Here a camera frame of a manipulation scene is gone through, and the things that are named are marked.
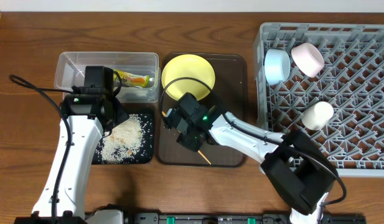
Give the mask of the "yellow round plate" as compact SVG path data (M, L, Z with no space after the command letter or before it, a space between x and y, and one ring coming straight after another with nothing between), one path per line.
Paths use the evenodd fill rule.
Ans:
M194 54L179 55L171 59L162 72L162 86L165 88L171 81L182 77L196 78L207 84L210 89L213 89L215 84L215 72L211 64ZM197 100L202 100L208 96L210 90L193 80L176 81L166 90L174 100L179 100L186 92L193 94Z

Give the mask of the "green snack wrapper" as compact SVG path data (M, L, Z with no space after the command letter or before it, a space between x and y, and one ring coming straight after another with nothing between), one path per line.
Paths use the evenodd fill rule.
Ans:
M114 72L118 73L122 86L145 88L149 84L149 75L137 75L122 70L114 70Z

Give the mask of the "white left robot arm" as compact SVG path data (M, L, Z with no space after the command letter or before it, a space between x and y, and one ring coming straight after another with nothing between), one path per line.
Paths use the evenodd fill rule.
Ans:
M93 155L103 135L128 115L114 95L70 94L58 106L60 139L49 177L28 217L16 223L87 223L85 195Z

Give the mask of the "white bowl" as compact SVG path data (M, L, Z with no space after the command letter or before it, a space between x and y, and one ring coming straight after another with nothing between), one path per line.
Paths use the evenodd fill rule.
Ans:
M298 68L310 78L314 78L324 68L324 58L310 43L303 43L291 49L291 56Z

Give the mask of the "wooden chopstick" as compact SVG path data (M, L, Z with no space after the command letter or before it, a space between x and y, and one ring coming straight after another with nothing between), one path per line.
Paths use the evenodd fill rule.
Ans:
M200 150L198 150L197 152L207 161L208 164L212 165L212 163L207 159L207 157Z

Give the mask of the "light blue bowl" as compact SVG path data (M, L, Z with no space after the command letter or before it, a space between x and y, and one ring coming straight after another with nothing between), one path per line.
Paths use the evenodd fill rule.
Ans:
M290 75L291 62L284 50L269 49L265 55L264 71L269 85L285 82Z

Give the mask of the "small white cup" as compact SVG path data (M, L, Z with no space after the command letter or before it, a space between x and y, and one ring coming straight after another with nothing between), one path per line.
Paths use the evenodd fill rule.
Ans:
M306 109L302 114L302 123L310 130L322 129L333 117L334 109L332 105L325 101L320 101Z

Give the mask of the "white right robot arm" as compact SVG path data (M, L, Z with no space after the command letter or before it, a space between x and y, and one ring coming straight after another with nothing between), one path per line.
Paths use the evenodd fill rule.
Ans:
M248 124L217 108L179 109L177 142L191 151L213 139L242 152L260 164L279 196L292 208L291 223L320 223L326 200L339 179L334 166L301 131L274 133Z

